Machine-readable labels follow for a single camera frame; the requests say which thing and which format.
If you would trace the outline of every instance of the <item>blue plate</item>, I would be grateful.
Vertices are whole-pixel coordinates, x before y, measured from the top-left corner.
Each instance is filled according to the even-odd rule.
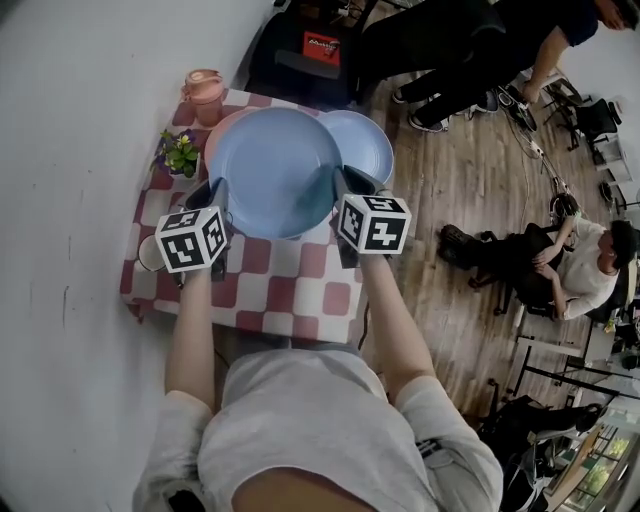
[[[342,165],[331,134],[292,108],[263,108],[236,121],[209,163],[209,183],[229,182],[229,211],[247,236],[293,238],[333,208],[333,170]]]
[[[338,144],[343,164],[360,169],[381,183],[391,178],[393,149],[374,121],[350,110],[320,114],[318,120]]]

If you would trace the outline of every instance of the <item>white cube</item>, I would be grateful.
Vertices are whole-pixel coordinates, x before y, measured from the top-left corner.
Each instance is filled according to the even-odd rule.
[[[396,197],[345,194],[340,203],[338,233],[358,254],[400,254],[411,212]]]
[[[217,206],[165,215],[158,222],[155,236],[171,273],[210,267],[227,245]]]

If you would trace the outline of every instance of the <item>white t-shirt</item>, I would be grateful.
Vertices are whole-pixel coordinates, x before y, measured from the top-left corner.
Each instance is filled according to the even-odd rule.
[[[356,355],[288,349],[237,361],[214,418],[189,395],[165,397],[134,511],[171,510],[178,488],[208,512],[231,511],[243,482],[282,467],[380,512],[493,512],[502,497],[497,460],[437,379],[407,384],[394,408]]]
[[[618,274],[609,276],[598,268],[598,241],[606,231],[595,222],[574,218],[576,243],[573,252],[566,251],[558,267],[562,289],[567,298],[565,320],[576,318],[604,304],[613,293]]]

